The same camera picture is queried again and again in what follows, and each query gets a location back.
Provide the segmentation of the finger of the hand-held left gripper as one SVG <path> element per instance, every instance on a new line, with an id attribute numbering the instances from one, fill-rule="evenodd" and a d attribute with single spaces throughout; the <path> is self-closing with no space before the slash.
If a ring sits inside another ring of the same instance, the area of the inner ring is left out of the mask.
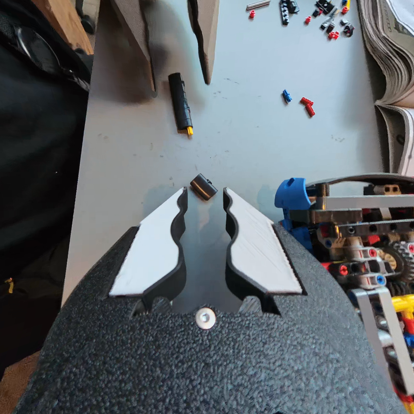
<path id="1" fill-rule="evenodd" d="M 143 73 L 152 93 L 157 92 L 153 58 L 149 46 L 149 26 L 145 16 L 146 1 L 112 0 L 118 20 L 129 44 L 143 65 Z"/>
<path id="2" fill-rule="evenodd" d="M 211 83 L 214 68 L 219 5 L 218 0 L 188 2 L 190 23 L 198 42 L 199 61 L 207 85 Z"/>

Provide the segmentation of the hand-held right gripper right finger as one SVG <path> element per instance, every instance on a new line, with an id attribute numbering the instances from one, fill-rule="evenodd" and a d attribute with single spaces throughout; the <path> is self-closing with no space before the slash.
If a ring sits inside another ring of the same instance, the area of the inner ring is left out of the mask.
<path id="1" fill-rule="evenodd" d="M 278 295 L 302 295 L 274 222 L 229 187 L 223 189 L 223 208 L 230 236 L 225 270 L 230 292 L 241 301 L 257 297 L 260 304 L 272 304 Z"/>

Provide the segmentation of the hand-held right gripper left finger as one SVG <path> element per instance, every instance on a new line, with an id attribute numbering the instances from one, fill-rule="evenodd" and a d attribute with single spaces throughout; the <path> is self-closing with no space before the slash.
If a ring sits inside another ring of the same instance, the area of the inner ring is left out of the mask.
<path id="1" fill-rule="evenodd" d="M 188 189 L 182 187 L 140 222 L 109 297 L 138 297 L 152 306 L 156 297 L 173 301 L 182 292 L 186 266 L 180 238 L 187 208 Z"/>

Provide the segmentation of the pile of small toy bricks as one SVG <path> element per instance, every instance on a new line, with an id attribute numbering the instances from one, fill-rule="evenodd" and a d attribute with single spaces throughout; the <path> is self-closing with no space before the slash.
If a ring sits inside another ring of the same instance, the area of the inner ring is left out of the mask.
<path id="1" fill-rule="evenodd" d="M 280 0 L 277 1 L 279 6 L 279 13 L 281 24 L 287 27 L 290 23 L 290 18 L 299 13 L 298 2 L 294 0 Z M 349 12 L 351 6 L 350 0 L 344 0 L 339 3 L 339 6 L 334 1 L 318 0 L 314 1 L 314 9 L 312 14 L 308 15 L 303 24 L 308 26 L 312 19 L 319 16 L 324 16 L 325 19 L 320 24 L 319 29 L 326 34 L 327 39 L 337 40 L 340 36 L 346 38 L 352 37 L 355 27 L 344 17 Z"/>

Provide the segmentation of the long black toy connector assembly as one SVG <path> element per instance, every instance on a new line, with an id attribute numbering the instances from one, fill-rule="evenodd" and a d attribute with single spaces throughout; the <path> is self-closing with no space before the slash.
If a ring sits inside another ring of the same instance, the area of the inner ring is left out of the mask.
<path id="1" fill-rule="evenodd" d="M 185 93 L 184 80 L 179 72 L 175 72 L 168 76 L 168 82 L 177 128 L 178 130 L 187 130 L 188 126 L 193 127 L 193 123 Z"/>

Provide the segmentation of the partly built toy car model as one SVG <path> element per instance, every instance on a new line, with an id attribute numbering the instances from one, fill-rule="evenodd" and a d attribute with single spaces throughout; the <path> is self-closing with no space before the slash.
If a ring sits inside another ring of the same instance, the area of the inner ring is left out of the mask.
<path id="1" fill-rule="evenodd" d="M 376 359 L 414 412 L 414 179 L 371 173 L 284 180 L 280 224 L 347 292 Z"/>

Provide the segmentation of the black toy clip plate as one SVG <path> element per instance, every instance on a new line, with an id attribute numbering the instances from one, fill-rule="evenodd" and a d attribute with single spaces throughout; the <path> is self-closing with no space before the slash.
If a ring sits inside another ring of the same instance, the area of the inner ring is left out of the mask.
<path id="1" fill-rule="evenodd" d="M 192 190 L 204 201 L 210 200 L 217 194 L 218 189 L 203 174 L 199 173 L 191 180 Z"/>

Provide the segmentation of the instruction booklet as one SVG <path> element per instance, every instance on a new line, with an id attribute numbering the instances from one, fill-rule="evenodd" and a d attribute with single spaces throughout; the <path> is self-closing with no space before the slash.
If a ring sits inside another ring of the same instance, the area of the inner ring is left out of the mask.
<path id="1" fill-rule="evenodd" d="M 385 121 L 392 173 L 414 175 L 414 2 L 361 0 L 365 46 L 385 78 L 375 102 Z"/>

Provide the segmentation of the black office chair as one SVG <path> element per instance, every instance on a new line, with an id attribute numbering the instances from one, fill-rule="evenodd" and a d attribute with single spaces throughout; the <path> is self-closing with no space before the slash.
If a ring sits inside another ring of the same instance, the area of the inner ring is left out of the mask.
<path id="1" fill-rule="evenodd" d="M 93 34 L 95 34 L 96 26 L 95 26 L 95 23 L 92 20 L 92 18 L 89 15 L 84 13 L 83 4 L 84 4 L 83 0 L 76 0 L 75 1 L 75 8 L 76 8 L 76 11 L 78 13 L 78 16 L 80 17 L 81 24 L 82 24 L 84 30 L 86 31 L 87 34 L 93 35 Z"/>

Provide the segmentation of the round grey knob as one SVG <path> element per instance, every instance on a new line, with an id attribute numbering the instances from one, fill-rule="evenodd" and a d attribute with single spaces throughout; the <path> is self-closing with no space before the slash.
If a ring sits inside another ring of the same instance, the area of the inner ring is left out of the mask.
<path id="1" fill-rule="evenodd" d="M 45 41 L 34 29 L 14 27 L 14 39 L 19 52 L 28 58 L 37 68 L 49 75 L 60 75 L 60 61 Z"/>

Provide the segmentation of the person's lap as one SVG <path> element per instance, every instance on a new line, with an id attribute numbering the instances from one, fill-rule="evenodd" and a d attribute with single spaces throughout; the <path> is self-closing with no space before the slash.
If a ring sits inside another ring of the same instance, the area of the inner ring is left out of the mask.
<path id="1" fill-rule="evenodd" d="M 93 57 L 72 50 L 32 1 L 1 1 L 0 8 L 2 377 L 40 350 L 59 312 Z M 18 26 L 45 39 L 60 75 L 18 51 Z"/>

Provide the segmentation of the wooden post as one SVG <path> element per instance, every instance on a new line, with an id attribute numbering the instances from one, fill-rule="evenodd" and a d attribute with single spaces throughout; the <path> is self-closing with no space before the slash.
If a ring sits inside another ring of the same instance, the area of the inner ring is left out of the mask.
<path id="1" fill-rule="evenodd" d="M 94 54 L 80 17 L 70 0 L 33 0 L 32 2 L 72 50 L 82 49 L 87 55 Z"/>

